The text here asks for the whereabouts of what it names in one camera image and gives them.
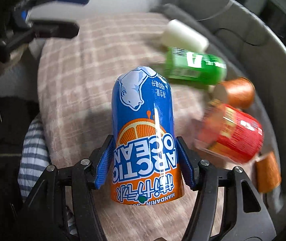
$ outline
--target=beverage can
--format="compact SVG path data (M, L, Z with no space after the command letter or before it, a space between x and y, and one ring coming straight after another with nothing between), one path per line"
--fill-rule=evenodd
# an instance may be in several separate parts
M243 164L261 150L263 136L262 126L255 118L215 99L202 118L196 147Z
M226 65L220 57L169 48L166 57L166 75L168 78L215 85L223 81L226 74Z
M112 200L155 205L184 195L171 88L149 67L121 75L112 92Z

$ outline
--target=black cable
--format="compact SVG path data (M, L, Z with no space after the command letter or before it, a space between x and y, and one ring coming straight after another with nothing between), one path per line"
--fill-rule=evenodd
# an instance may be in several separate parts
M268 39L269 39L269 36L268 36L267 39L266 39L263 43L261 43L261 44L249 43L249 42L245 41L245 40L242 38L242 36L239 35L238 33L236 33L235 31L232 31L232 30L226 29L226 28L219 28L219 29L217 29L216 31L214 31L213 34L216 35L216 34L217 34L219 31L221 31L221 30L226 30L226 31L229 31L229 32L233 33L233 34L234 34L235 36L237 36L241 41L243 41L244 43L246 43L246 44L248 44L248 45L252 45L252 46L261 47L261 46L263 46L263 45L266 45L266 43L268 42Z

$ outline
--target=metal screw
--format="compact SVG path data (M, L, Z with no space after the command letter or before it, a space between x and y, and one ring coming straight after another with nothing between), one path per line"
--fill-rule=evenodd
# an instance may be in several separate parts
M49 166L47 166L47 168L46 168L46 170L47 170L48 172L52 172L54 169L55 169L55 166L54 166L54 165L49 165Z
M236 171L237 173L242 173L242 172L243 172L243 168L241 168L241 167L239 167L239 166L235 167L234 169L235 169L235 171Z
M208 160L206 160L206 159L202 159L200 163L201 163L202 166L210 165L210 162Z
M87 166L89 163L90 163L90 160L87 158L81 160L81 164L84 166Z

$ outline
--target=arctic ocean soda can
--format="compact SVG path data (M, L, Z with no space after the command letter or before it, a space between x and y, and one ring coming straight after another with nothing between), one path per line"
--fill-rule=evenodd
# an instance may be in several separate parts
M111 198L156 205L184 195L174 137L172 95L149 67L121 75L113 88L115 138Z

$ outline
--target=green bottle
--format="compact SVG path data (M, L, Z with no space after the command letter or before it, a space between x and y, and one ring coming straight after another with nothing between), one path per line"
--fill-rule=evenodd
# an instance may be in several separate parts
M197 54L178 48L169 48L166 57L168 78L215 85L226 77L225 62L211 54Z

